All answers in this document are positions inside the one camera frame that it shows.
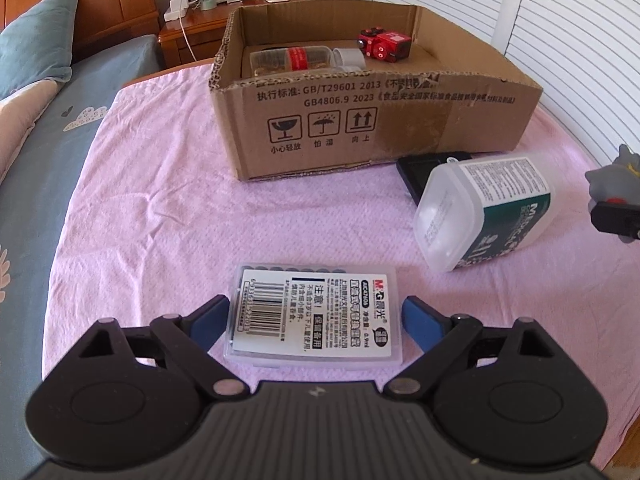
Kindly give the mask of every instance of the pink blanket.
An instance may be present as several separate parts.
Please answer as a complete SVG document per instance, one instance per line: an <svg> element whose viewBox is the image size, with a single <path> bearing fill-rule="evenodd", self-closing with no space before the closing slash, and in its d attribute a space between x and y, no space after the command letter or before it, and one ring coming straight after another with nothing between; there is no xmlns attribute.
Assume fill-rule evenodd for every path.
<svg viewBox="0 0 640 480"><path fill-rule="evenodd" d="M47 374L99 317L123 326L187 314L228 294L241 262L391 264L401 299L447 315L509 326L533 316L599 388L609 426L604 466L640 412L640 247L596 232L587 213L591 163L538 110L520 150L542 150L571 193L531 247L441 275L412 232L415 205L394 166L243 184L226 160L209 66L125 88L91 146L51 269L44 331ZM212 348L222 359L222 339ZM419 355L405 337L405 364ZM252 387L270 380L383 384L397 369L361 372L227 364Z"/></svg>

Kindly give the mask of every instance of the charging cable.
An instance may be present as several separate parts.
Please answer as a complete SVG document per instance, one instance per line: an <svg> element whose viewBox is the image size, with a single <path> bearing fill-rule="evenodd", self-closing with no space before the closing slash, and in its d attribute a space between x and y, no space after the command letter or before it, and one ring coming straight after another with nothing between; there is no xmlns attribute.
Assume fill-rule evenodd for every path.
<svg viewBox="0 0 640 480"><path fill-rule="evenodd" d="M191 48L191 45L189 44L189 40L187 39L187 33L184 31L184 26L182 25L182 16L180 15L182 9L178 10L178 19L180 20L180 28L182 29L182 35L184 36L184 41L187 43L187 46L189 47L189 52L191 52L191 57L193 57L194 61L197 61L196 59L196 55L193 53L193 49Z"/></svg>

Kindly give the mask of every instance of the barcode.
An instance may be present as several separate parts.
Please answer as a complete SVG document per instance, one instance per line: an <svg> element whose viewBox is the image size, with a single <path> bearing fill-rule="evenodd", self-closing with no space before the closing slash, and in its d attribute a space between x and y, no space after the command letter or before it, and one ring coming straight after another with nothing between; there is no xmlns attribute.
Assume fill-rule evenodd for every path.
<svg viewBox="0 0 640 480"><path fill-rule="evenodd" d="M249 299L249 330L253 335L280 336L283 283L254 283L254 293Z"/></svg>

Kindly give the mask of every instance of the white bottle cap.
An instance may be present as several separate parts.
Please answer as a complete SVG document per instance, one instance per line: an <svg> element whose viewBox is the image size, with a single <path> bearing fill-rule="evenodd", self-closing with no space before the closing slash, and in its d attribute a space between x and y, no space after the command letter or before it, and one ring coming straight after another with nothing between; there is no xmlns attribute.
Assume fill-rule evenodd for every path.
<svg viewBox="0 0 640 480"><path fill-rule="evenodd" d="M334 59L337 66L367 67L359 48L334 48Z"/></svg>

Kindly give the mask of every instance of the wooden nightstand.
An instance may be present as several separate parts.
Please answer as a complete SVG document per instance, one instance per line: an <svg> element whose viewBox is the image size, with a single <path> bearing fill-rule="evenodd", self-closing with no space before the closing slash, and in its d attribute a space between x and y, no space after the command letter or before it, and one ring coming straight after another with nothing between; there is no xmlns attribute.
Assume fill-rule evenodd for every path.
<svg viewBox="0 0 640 480"><path fill-rule="evenodd" d="M225 33L226 20L235 9L241 6L261 5L263 3L260 0L245 0L236 4L218 4L215 9L211 10L189 9L182 19L182 26L198 60L214 57L218 53L222 43L222 36ZM191 57L182 35L179 20L165 23L158 39L167 68L193 62L193 57Z"/></svg>

